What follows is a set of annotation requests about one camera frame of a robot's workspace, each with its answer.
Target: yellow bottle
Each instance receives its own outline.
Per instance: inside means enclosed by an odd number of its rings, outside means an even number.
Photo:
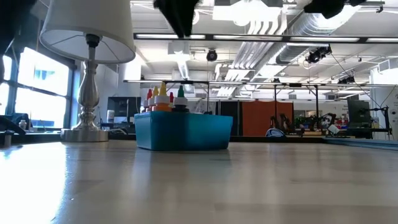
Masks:
[[[166,84],[164,82],[162,82],[162,85],[160,86],[159,95],[155,96],[155,104],[156,104],[156,106],[152,107],[152,111],[169,111],[170,112],[172,110],[169,107],[170,98],[166,94]]]

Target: black cable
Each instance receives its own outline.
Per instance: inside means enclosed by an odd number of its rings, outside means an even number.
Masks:
[[[381,106],[383,105],[384,102],[386,102],[386,100],[391,96],[391,93],[396,89],[397,85],[394,85],[393,89],[391,90],[390,94],[388,94],[388,96],[386,97],[386,99],[383,100],[383,102],[381,103]]]
[[[348,76],[351,76],[350,74],[348,74],[348,72],[344,69],[343,66],[341,66],[340,62],[336,59],[336,57],[331,53],[330,54],[335,61],[337,62],[337,64],[341,67],[341,69],[343,69],[343,71],[345,72],[345,74],[347,74]],[[361,85],[359,85],[358,83],[356,83],[356,81],[354,81],[355,85],[357,85],[379,108],[381,108],[381,106],[376,102],[376,100],[374,100],[364,89],[362,89]]]

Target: wooden table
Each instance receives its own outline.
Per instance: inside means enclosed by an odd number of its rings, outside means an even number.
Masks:
[[[398,152],[327,144],[30,144],[0,151],[0,223],[396,224],[397,174]]]

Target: ceiling beam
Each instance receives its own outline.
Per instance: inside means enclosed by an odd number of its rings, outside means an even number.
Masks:
[[[313,44],[398,44],[398,37],[383,36],[301,36],[301,35],[247,35],[247,34],[192,34],[179,39],[171,33],[135,33],[134,40],[187,40],[218,42],[280,42],[295,43],[302,46]]]

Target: computer monitor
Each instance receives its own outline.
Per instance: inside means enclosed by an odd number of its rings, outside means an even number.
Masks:
[[[369,102],[361,100],[348,100],[349,126],[351,128],[370,128],[371,113]]]
[[[122,121],[123,123],[133,123],[134,115],[140,113],[140,109],[141,97],[108,98],[108,110],[114,111],[115,123],[120,123],[117,121]]]

